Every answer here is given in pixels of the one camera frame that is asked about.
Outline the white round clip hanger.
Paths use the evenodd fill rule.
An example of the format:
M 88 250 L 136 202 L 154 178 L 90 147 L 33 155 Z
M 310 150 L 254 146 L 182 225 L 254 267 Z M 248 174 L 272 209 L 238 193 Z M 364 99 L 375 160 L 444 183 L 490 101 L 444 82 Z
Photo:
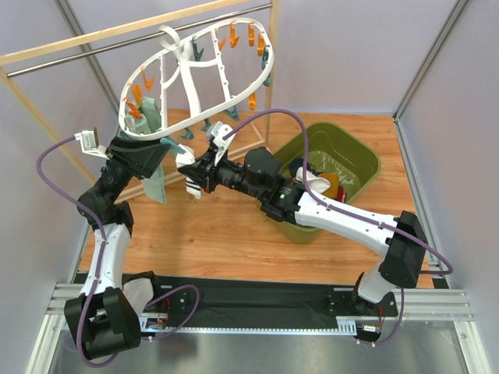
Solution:
M 274 49 L 265 27 L 238 17 L 207 26 L 187 37 L 169 26 L 159 29 L 160 49 L 136 68 L 120 95 L 119 127 L 137 140 L 160 139 L 254 98 L 274 64 Z M 130 101 L 154 97 L 161 128 L 136 134 L 124 122 L 122 99 L 130 113 L 140 114 Z

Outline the white sock black stripes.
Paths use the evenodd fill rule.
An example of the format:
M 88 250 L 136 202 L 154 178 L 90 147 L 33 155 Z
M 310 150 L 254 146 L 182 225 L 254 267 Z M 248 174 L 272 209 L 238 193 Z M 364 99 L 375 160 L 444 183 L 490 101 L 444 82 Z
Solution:
M 294 175 L 294 179 L 297 182 L 301 182 L 303 185 L 305 185 L 306 181 L 310 190 L 323 193 L 331 187 L 331 183 L 326 178 L 316 176 L 308 169 L 306 169 L 306 178 L 303 178 L 303 172 L 303 167 L 298 168 Z

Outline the red panda sock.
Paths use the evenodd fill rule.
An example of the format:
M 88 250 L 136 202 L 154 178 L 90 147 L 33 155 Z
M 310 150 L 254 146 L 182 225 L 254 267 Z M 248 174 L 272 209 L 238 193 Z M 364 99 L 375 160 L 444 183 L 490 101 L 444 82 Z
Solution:
M 341 203 L 345 203 L 347 200 L 347 192 L 341 187 L 338 187 L 336 200 Z

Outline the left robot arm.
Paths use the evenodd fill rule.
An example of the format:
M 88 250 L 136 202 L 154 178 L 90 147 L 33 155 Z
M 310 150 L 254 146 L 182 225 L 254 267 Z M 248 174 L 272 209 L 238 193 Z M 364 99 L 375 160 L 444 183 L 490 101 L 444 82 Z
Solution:
M 151 271 L 122 278 L 134 219 L 129 204 L 117 199 L 132 178 L 149 178 L 158 169 L 170 145 L 115 137 L 102 146 L 91 132 L 75 138 L 84 153 L 103 157 L 105 165 L 76 203 L 94 229 L 95 248 L 87 279 L 79 296 L 66 302 L 64 315 L 82 360 L 98 368 L 140 345 L 140 315 L 156 291 Z

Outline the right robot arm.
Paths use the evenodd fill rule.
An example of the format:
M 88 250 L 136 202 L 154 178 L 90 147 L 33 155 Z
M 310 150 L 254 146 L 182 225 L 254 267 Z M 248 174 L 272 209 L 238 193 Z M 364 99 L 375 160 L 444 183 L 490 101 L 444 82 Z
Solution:
M 188 193 L 196 198 L 223 185 L 256 198 L 273 221 L 329 231 L 378 253 L 380 262 L 362 273 L 355 286 L 358 298 L 378 303 L 394 288 L 418 284 L 426 240 L 413 213 L 404 211 L 400 217 L 372 213 L 308 192 L 303 183 L 282 176 L 280 163 L 263 147 L 248 152 L 241 164 L 216 150 L 199 157 L 185 151 L 177 154 L 175 163 L 186 177 Z

